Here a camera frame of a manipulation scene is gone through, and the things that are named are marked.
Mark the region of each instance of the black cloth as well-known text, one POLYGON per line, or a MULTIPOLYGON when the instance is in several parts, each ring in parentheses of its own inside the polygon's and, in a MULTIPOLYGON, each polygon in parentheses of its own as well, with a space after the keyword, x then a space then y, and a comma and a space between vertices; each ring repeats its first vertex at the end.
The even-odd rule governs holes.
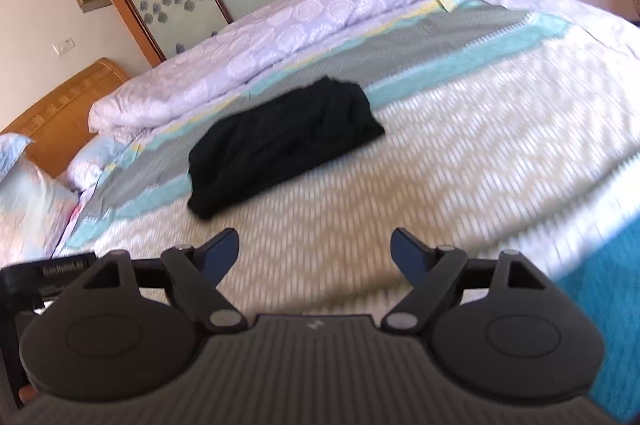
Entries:
POLYGON ((357 84, 323 78, 216 122, 189 153, 202 219, 383 135, 357 84))

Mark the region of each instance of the wooden headboard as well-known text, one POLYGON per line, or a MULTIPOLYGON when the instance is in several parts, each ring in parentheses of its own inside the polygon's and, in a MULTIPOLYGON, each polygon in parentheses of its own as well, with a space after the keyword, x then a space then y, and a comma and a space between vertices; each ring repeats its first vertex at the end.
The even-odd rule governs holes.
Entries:
POLYGON ((129 78, 117 64, 100 59, 38 100, 2 133, 29 136, 28 158, 56 178, 94 136, 88 127, 92 104, 129 78))

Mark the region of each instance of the patterned bedding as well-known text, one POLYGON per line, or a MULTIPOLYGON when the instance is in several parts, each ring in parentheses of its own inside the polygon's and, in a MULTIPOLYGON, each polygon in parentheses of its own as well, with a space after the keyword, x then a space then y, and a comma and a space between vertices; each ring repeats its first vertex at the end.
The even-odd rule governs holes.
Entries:
POLYGON ((235 227, 241 255, 220 289, 247 313, 382 312, 406 289, 388 254, 397 226, 480 256, 520 248, 551 275, 571 267, 640 206, 640 32, 572 0, 482 1, 285 0, 127 82, 91 121, 138 137, 63 253, 153 257, 235 227), (400 42, 435 19, 412 50, 400 42), (372 55, 358 48, 393 36, 407 65, 359 77, 385 138, 209 223, 187 211, 186 155, 169 160, 170 145, 320 71, 358 80, 353 63, 372 55))

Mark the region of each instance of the light switch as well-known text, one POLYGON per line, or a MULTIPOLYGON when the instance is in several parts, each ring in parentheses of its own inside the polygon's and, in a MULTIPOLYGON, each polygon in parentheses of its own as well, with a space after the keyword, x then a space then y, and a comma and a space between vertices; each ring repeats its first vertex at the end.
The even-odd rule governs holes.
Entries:
POLYGON ((68 37, 65 40, 60 41, 59 43, 53 45, 53 49, 56 51, 58 56, 64 55, 65 53, 71 51, 75 47, 76 47, 76 43, 71 37, 68 37))

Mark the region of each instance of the light blue pillowcase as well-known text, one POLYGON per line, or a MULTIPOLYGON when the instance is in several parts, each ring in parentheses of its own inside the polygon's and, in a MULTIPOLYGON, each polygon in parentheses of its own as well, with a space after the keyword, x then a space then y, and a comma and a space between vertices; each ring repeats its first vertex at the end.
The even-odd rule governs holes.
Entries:
POLYGON ((0 267, 50 257, 78 195, 20 157, 0 181, 0 267))
POLYGON ((98 182, 104 168, 116 161, 127 147, 129 147, 127 142, 122 142, 111 135, 94 136, 81 148, 66 168, 66 179, 69 185, 80 192, 89 190, 98 182))
POLYGON ((9 171, 24 152, 24 148, 31 143, 31 138, 23 134, 9 132, 0 134, 0 181, 9 174, 9 171))

